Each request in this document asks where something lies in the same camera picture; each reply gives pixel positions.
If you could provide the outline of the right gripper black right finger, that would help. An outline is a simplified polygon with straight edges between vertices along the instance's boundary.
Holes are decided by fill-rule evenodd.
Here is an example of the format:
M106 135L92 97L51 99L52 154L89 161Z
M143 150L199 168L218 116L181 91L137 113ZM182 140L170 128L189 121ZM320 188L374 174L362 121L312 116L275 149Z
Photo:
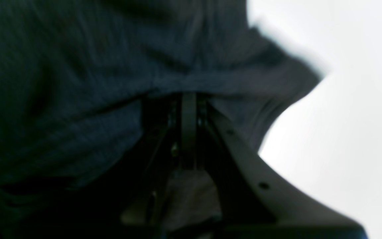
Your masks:
M366 239L358 222L306 195L270 168L231 122L198 100L198 142L219 192L215 239Z

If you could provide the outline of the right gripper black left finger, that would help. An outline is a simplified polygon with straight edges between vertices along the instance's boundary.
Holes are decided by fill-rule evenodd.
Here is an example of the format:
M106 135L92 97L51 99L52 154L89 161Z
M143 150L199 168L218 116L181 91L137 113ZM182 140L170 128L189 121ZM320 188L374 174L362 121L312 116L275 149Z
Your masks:
M170 204L169 180L178 144L179 96L150 100L145 113L154 121L126 154L121 204L123 227L157 227Z

